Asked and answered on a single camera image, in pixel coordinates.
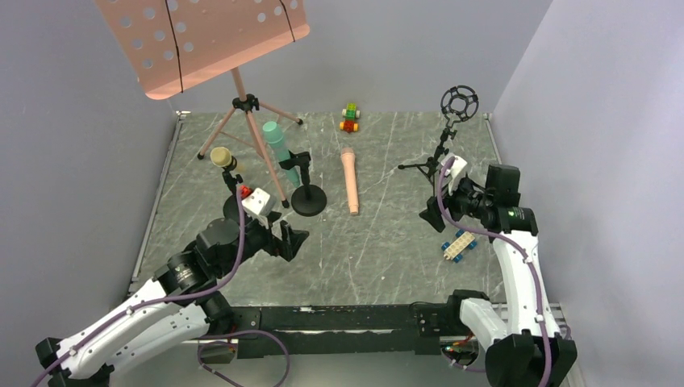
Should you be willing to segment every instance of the red lego block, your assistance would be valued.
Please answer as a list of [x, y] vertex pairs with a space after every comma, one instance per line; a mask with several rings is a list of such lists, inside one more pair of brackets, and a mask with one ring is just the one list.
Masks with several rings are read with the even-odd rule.
[[345, 119], [344, 120], [344, 127], [342, 128], [342, 130], [346, 131], [347, 133], [354, 132], [354, 121], [351, 119]]

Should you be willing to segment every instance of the microphone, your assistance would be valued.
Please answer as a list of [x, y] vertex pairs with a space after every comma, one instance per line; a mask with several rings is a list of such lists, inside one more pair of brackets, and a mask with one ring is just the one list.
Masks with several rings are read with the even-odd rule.
[[344, 181], [347, 183], [347, 201], [349, 201], [349, 213], [352, 215], [359, 214], [359, 193], [357, 192], [357, 175], [354, 170], [354, 160], [356, 159], [354, 150], [351, 148], [343, 148], [342, 165], [344, 166]]
[[211, 162], [217, 167], [225, 168], [228, 171], [242, 172], [242, 165], [238, 166], [237, 159], [231, 154], [231, 151], [225, 147], [217, 147], [211, 149], [209, 154]]
[[[283, 134], [280, 126], [274, 121], [268, 121], [261, 128], [261, 131], [264, 133], [264, 139], [269, 143], [271, 149], [273, 149], [273, 153], [275, 153], [278, 162], [289, 160], [290, 150], [287, 149], [285, 134]], [[299, 187], [299, 174], [294, 168], [285, 169], [285, 175], [287, 175], [288, 180], [292, 182], [294, 188]]]

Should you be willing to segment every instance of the black round base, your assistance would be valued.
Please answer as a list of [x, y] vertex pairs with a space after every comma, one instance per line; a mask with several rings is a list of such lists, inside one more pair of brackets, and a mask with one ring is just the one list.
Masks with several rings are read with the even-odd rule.
[[290, 199], [292, 209], [301, 216], [316, 216], [325, 210], [327, 205], [327, 197], [322, 189], [316, 185], [309, 185], [309, 189], [311, 190], [311, 199], [307, 199], [303, 185], [292, 193]]

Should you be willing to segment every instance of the green lego block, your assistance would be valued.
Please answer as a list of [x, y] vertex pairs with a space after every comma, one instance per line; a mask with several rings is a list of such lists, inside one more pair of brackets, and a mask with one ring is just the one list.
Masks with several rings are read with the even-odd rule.
[[346, 119], [355, 119], [357, 117], [357, 105], [355, 103], [347, 104], [347, 114], [344, 117]]

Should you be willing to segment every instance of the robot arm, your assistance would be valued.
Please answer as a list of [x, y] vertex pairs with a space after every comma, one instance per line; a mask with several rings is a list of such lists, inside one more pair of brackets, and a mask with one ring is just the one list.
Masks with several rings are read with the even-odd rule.
[[561, 337], [548, 306], [539, 269], [535, 215], [531, 209], [519, 207], [520, 172], [511, 166], [491, 165], [484, 187], [466, 175], [454, 189], [452, 172], [462, 166], [460, 159], [447, 158], [440, 183], [449, 174], [452, 181], [437, 186], [440, 195], [427, 201], [420, 217], [438, 231], [444, 229], [443, 212], [454, 222], [464, 215], [480, 221], [486, 231], [479, 233], [490, 237], [502, 269], [510, 315], [505, 324], [488, 300], [466, 295], [458, 300], [458, 319], [486, 350], [491, 385], [559, 384], [577, 358], [577, 348], [572, 340]]
[[[280, 214], [270, 214], [254, 198], [271, 203], [270, 196], [257, 189], [244, 199], [243, 207], [258, 218], [246, 218], [242, 261], [264, 250], [290, 261], [308, 237], [306, 231], [293, 231], [280, 222], [282, 238], [271, 232], [272, 221]], [[266, 227], [261, 221], [268, 219]], [[211, 289], [217, 279], [226, 276], [236, 262], [240, 228], [231, 218], [209, 223], [185, 251], [180, 252], [156, 271], [154, 278], [123, 304], [100, 318], [95, 324], [66, 339], [48, 338], [36, 346], [40, 363], [47, 368], [55, 360], [67, 356], [52, 372], [49, 385], [106, 385], [109, 375], [126, 372], [155, 355], [187, 339], [226, 333], [233, 324], [231, 307], [219, 292], [183, 302], [160, 302], [135, 310], [144, 302], [168, 296], [197, 293]], [[93, 338], [74, 350], [85, 337]]]

